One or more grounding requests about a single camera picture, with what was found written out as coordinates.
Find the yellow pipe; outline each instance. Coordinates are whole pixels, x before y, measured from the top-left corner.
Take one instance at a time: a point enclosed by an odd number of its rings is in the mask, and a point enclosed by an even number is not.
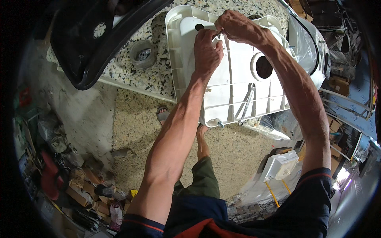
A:
[[[287,189],[288,193],[291,194],[291,191],[290,191],[290,189],[288,188],[286,182],[285,182],[283,179],[282,179],[282,182],[283,182],[283,184],[286,186],[286,189]]]
[[[270,190],[270,192],[271,192],[271,195],[272,195],[272,197],[274,198],[274,200],[275,200],[275,204],[277,205],[277,207],[280,207],[280,205],[278,204],[278,201],[277,201],[277,199],[275,198],[275,195],[272,193],[272,191],[271,191],[271,188],[270,188],[270,186],[269,186],[269,184],[265,181],[264,182],[266,185],[267,185],[267,187],[269,188],[269,190]]]

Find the green shorts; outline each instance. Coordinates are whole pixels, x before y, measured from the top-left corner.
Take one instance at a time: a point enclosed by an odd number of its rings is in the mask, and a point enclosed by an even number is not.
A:
[[[192,174],[193,182],[187,188],[184,188],[180,180],[176,182],[173,188],[173,196],[197,195],[220,199],[218,181],[214,175],[210,157],[205,156],[200,159],[193,166]]]

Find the black hose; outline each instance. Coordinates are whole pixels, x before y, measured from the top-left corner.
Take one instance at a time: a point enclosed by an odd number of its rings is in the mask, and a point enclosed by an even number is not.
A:
[[[312,39],[312,42],[314,43],[314,45],[315,45],[315,50],[316,50],[316,64],[315,64],[315,67],[314,67],[314,69],[312,70],[312,72],[311,73],[309,73],[309,75],[311,76],[311,75],[313,75],[314,73],[315,73],[315,71],[316,71],[316,69],[317,69],[317,66],[319,65],[319,49],[317,48],[317,45],[316,45],[316,42],[315,42],[315,40],[314,40],[314,38],[312,37],[312,35],[311,35],[311,33],[307,30],[307,28],[305,27],[305,25],[303,25],[303,23],[301,23],[300,21],[299,21],[299,19],[298,18],[296,18],[294,15],[292,15],[292,14],[290,14],[291,16],[293,16],[294,18],[295,18],[295,20],[307,31],[307,33],[310,35],[310,37],[311,37],[311,39]]]

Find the forearm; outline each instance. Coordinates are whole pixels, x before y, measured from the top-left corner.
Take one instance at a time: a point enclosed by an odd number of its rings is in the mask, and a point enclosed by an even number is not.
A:
[[[127,213],[165,224],[173,186],[180,179],[196,135],[207,76],[192,75],[191,82],[156,138],[146,161],[139,192]]]
[[[148,155],[145,172],[148,181],[165,179],[174,184],[181,176],[196,135],[209,78],[193,73],[187,90],[168,116]]]
[[[319,93],[305,70],[278,42],[261,48],[273,66],[307,146],[302,174],[331,168],[329,125]]]
[[[279,44],[264,49],[282,84],[305,139],[328,138],[328,120],[322,100],[305,70]]]

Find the man's hand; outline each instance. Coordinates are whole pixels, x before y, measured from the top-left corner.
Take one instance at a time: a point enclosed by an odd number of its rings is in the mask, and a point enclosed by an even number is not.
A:
[[[226,10],[224,14],[217,19],[215,26],[217,31],[222,31],[229,40],[246,43],[259,50],[264,46],[277,43],[277,40],[269,29],[261,28],[237,11]]]
[[[213,36],[216,35],[215,30],[201,29],[196,35],[194,43],[195,71],[194,73],[200,77],[209,79],[224,57],[222,50],[222,42],[219,41],[214,49],[212,46]]]

